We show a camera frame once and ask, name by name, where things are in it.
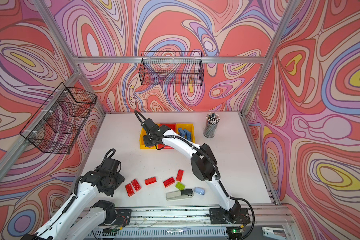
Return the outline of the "green lego brick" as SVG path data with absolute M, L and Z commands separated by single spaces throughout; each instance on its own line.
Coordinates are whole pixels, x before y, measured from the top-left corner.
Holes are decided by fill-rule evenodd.
M 177 182 L 175 187 L 180 191 L 183 191 L 185 189 L 185 185 L 182 184 L 181 182 Z

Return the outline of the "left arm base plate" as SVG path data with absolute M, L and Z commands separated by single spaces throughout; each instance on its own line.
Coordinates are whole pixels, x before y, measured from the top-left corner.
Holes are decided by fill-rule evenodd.
M 116 227 L 125 227 L 130 224 L 131 221 L 131 209 L 120 209 L 116 210 L 117 214 L 115 219 L 110 222 L 103 223 L 103 226 L 116 226 Z

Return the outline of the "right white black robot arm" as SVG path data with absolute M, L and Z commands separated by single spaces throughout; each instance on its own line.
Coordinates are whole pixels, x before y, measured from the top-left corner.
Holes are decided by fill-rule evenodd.
M 250 209 L 250 223 L 255 224 L 255 213 L 251 204 L 245 199 L 230 196 L 225 189 L 221 182 L 221 174 L 217 166 L 218 162 L 209 145 L 193 143 L 177 134 L 170 127 L 166 125 L 159 126 L 152 119 L 145 118 L 137 110 L 134 111 L 134 114 L 146 132 L 143 136 L 146 147 L 169 146 L 190 159 L 194 176 L 202 182 L 207 182 L 210 189 L 218 197 L 225 222 L 233 224 L 236 219 L 242 216 L 240 214 L 242 209 L 240 202 L 243 202 Z

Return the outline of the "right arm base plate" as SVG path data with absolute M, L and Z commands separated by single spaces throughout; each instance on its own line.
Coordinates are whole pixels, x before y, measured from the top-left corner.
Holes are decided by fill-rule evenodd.
M 247 208 L 240 208 L 234 213 L 222 208 L 210 208 L 208 216 L 213 225 L 248 225 L 252 221 Z

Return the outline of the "red lego brick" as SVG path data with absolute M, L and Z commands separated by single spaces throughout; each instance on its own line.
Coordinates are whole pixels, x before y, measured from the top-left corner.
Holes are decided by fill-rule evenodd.
M 173 177 L 168 178 L 167 180 L 163 181 L 164 187 L 167 188 L 170 185 L 174 184 L 176 181 Z
M 136 192 L 140 191 L 142 189 L 141 185 L 139 184 L 137 179 L 134 179 L 131 181 L 131 184 Z
M 126 189 L 127 195 L 129 197 L 131 197 L 135 194 L 134 188 L 131 183 L 128 183 L 127 185 L 125 185 L 125 189 Z
M 156 182 L 157 182 L 156 177 L 151 177 L 151 178 L 145 179 L 145 185 L 146 186 L 151 185 L 151 184 L 156 183 Z
M 176 181 L 181 182 L 183 179 L 183 175 L 184 175 L 184 171 L 183 170 L 178 170 L 177 176 L 176 176 Z

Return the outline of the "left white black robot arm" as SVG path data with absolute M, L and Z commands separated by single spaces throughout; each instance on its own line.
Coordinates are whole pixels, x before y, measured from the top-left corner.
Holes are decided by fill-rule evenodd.
M 115 204 L 99 200 L 81 220 L 82 211 L 100 193 L 108 197 L 125 181 L 120 174 L 121 162 L 113 159 L 115 149 L 110 149 L 101 164 L 75 182 L 74 190 L 63 206 L 34 234 L 26 234 L 23 240 L 83 240 L 99 225 L 114 225 L 117 219 Z

